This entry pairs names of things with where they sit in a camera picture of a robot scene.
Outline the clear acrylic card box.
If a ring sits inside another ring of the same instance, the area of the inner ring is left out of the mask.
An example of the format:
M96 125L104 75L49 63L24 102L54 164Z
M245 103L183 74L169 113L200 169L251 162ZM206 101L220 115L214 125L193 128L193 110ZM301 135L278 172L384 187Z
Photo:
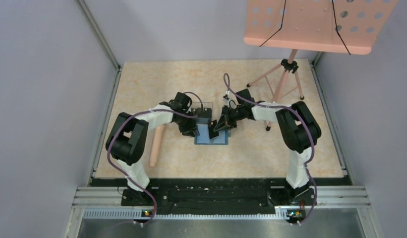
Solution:
M203 105L192 102L190 110L197 116L195 119L197 124L208 124L212 121L213 102L203 102Z

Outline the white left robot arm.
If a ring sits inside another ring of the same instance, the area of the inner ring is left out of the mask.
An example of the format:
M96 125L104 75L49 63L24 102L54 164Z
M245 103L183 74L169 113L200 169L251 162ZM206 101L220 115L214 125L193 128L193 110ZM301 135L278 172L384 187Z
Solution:
M195 115L191 111L192 92L177 92L174 99L135 114L120 113L107 138L105 148L108 162L127 179L126 198L135 205L156 205L150 179L140 161L147 133L161 125L175 123L183 136L199 134Z

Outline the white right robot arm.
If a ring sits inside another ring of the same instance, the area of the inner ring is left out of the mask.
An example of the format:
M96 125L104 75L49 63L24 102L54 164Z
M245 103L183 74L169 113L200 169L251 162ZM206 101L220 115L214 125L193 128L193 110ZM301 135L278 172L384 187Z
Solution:
M313 159L313 147L321 137L321 129L303 101L290 106L256 102L248 89L236 93L237 105L222 107L221 117L210 123L209 133L215 135L219 131L237 127L243 119L265 120L277 123L285 145L290 150L289 168L285 178L285 186L281 194L281 203L299 204L305 195L311 195L308 163Z

